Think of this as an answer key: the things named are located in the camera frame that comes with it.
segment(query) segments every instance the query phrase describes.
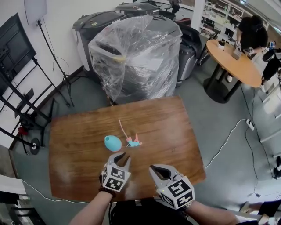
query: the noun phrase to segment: clear plastic wrap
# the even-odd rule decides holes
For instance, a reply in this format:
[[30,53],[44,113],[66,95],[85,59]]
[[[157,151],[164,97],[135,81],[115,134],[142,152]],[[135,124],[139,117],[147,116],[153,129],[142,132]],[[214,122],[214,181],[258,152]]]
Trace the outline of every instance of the clear plastic wrap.
[[[167,26],[167,32],[158,25]],[[149,15],[113,23],[98,33],[89,51],[107,95],[116,103],[173,95],[181,35],[176,23]]]

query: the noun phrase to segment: wood grain tabletop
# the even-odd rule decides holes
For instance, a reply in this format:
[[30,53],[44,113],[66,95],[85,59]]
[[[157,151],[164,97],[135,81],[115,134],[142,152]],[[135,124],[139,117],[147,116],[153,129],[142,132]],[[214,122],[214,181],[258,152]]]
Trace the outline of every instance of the wood grain tabletop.
[[[118,118],[128,136],[138,132],[138,147],[125,147]],[[149,166],[167,164],[192,184],[206,178],[196,138],[179,96],[158,98],[54,118],[51,122],[49,171],[52,195],[91,201],[100,187],[99,175],[113,154],[104,138],[122,141],[119,152],[130,155],[131,177],[114,200],[156,196]]]
[[236,77],[242,83],[251,87],[259,87],[262,76],[254,63],[243,53],[239,60],[232,57],[234,46],[225,44],[224,50],[218,48],[218,40],[208,40],[209,54],[219,63],[223,69]]

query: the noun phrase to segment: power strip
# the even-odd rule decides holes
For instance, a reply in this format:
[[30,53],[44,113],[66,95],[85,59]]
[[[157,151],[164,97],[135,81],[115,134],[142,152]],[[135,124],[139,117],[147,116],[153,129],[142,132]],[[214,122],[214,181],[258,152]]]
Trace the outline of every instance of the power strip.
[[250,127],[252,131],[255,129],[255,125],[249,119],[246,120],[246,124]]

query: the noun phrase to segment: blue egg-shaped object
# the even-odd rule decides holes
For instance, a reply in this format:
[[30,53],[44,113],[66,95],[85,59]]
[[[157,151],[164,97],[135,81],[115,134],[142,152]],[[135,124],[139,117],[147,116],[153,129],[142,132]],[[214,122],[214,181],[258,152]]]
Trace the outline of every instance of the blue egg-shaped object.
[[106,136],[104,138],[104,144],[112,152],[117,152],[122,148],[121,140],[113,135]]

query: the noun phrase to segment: gray floor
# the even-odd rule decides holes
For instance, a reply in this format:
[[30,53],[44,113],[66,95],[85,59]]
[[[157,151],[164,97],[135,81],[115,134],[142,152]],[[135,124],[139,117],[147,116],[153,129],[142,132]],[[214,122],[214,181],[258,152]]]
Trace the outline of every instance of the gray floor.
[[[181,96],[188,112],[205,166],[218,152],[235,124],[240,119],[249,118],[240,89],[227,104],[216,103],[205,93],[202,82],[211,76],[215,66],[215,62],[209,59],[201,68],[196,68],[192,77],[184,81],[176,90],[176,94]],[[243,86],[243,88],[249,107],[252,109],[253,91],[248,87]],[[254,119],[260,136],[264,137],[279,129],[281,120],[276,120],[273,115],[267,115],[264,112],[260,95],[260,91],[256,90]],[[53,116],[94,110],[108,105],[102,89],[86,78],[80,78],[72,84],[72,98],[76,107],[67,108],[61,97],[56,96],[59,104],[55,104]],[[49,107],[50,102],[44,107],[44,111],[48,112]],[[238,124],[220,155],[206,169],[207,179],[195,185],[195,197],[198,201],[210,206],[238,209],[245,201],[274,200],[278,196],[278,194],[269,194],[281,191],[281,180],[271,178],[267,159],[256,133],[248,131],[247,137],[254,151],[255,167],[259,178],[256,193],[262,195],[260,198],[255,195],[250,196],[254,190],[256,177],[253,171],[252,153],[245,140],[246,128],[245,122]],[[50,192],[48,131],[49,126],[45,136],[46,147],[42,148],[38,155],[26,156],[22,144],[18,143],[14,148],[13,156],[19,177],[40,190],[46,197],[54,199]],[[32,134],[29,140],[34,136],[38,137],[38,134]],[[273,152],[280,151],[278,139],[279,137],[276,137],[265,143],[269,156]],[[270,163],[273,167],[274,160],[271,157]],[[85,206],[65,201],[52,202],[44,199],[31,187],[25,186],[34,207],[47,225],[66,225]]]

